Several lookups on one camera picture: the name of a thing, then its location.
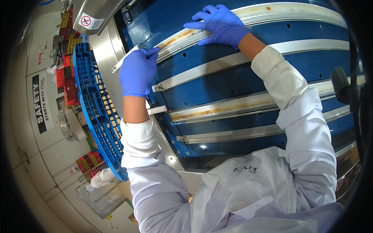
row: brown residue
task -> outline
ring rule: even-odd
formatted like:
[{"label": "brown residue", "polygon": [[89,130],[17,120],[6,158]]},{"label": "brown residue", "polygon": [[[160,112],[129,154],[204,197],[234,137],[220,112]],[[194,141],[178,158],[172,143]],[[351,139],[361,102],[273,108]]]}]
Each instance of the brown residue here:
[{"label": "brown residue", "polygon": [[178,35],[176,38],[172,38],[172,39],[170,39],[169,41],[165,42],[164,44],[160,44],[160,45],[158,45],[158,47],[162,48],[162,47],[164,47],[164,46],[166,46],[166,45],[169,45],[169,44],[175,42],[176,39],[179,39],[179,38],[181,38],[181,37],[184,37],[184,36],[190,34],[191,32],[193,32],[193,30],[194,30],[194,29],[189,29],[189,30],[187,30],[186,32],[184,32],[183,34]]},{"label": "brown residue", "polygon": [[193,117],[199,117],[199,116],[205,116],[213,113],[222,113],[225,111],[231,111],[231,110],[238,110],[238,109],[245,109],[245,108],[250,108],[250,107],[255,107],[257,105],[261,104],[268,104],[269,102],[260,102],[256,104],[240,104],[240,105],[235,105],[235,106],[229,106],[227,108],[216,108],[213,110],[207,110],[207,111],[202,111],[198,113],[192,113],[192,114],[187,114],[187,115],[181,115],[181,116],[173,116],[171,114],[171,119],[172,120],[180,120],[180,119],[186,119],[186,118],[193,118]]}]

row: white sleeve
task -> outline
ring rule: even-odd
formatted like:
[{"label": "white sleeve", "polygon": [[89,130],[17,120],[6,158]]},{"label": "white sleeve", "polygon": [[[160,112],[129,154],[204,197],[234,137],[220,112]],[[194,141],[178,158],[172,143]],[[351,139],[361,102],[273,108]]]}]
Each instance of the white sleeve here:
[{"label": "white sleeve", "polygon": [[316,88],[282,55],[265,47],[251,68],[280,108],[276,121],[287,136],[286,160],[294,173],[297,211],[335,202],[336,157]]},{"label": "white sleeve", "polygon": [[127,168],[132,203],[140,232],[190,232],[188,189],[177,171],[166,165],[153,121],[120,122],[122,166]]}]

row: blue nitrile glove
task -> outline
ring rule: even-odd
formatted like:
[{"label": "blue nitrile glove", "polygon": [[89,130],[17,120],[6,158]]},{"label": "blue nitrile glove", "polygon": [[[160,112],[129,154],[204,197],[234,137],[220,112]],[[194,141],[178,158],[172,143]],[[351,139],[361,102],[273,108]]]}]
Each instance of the blue nitrile glove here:
[{"label": "blue nitrile glove", "polygon": [[224,5],[205,6],[203,11],[197,12],[192,20],[203,22],[190,22],[184,24],[185,28],[208,30],[212,35],[198,42],[198,45],[205,44],[227,44],[237,49],[242,37],[249,33],[244,23]]},{"label": "blue nitrile glove", "polygon": [[157,70],[159,47],[139,49],[124,58],[119,71],[123,96],[146,97],[149,84]]}]

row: do not touch sign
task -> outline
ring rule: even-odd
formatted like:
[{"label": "do not touch sign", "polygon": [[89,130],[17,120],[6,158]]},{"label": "do not touch sign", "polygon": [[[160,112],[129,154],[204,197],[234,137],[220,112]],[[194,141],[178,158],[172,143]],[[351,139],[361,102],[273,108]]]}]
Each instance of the do not touch sign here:
[{"label": "do not touch sign", "polygon": [[102,24],[102,22],[104,22],[104,20],[105,19],[93,18],[92,16],[83,12],[82,16],[79,19],[78,24],[82,25],[83,27],[85,27],[88,30],[95,30],[95,29],[98,29],[101,26],[101,24]]}]

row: blue plastic pallet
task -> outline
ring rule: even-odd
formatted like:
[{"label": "blue plastic pallet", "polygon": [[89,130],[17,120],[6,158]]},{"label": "blue plastic pallet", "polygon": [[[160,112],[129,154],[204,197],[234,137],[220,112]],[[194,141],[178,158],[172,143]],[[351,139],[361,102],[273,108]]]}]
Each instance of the blue plastic pallet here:
[{"label": "blue plastic pallet", "polygon": [[76,44],[73,66],[82,111],[99,152],[115,177],[127,181],[126,168],[121,166],[120,118],[92,59],[89,43]]}]

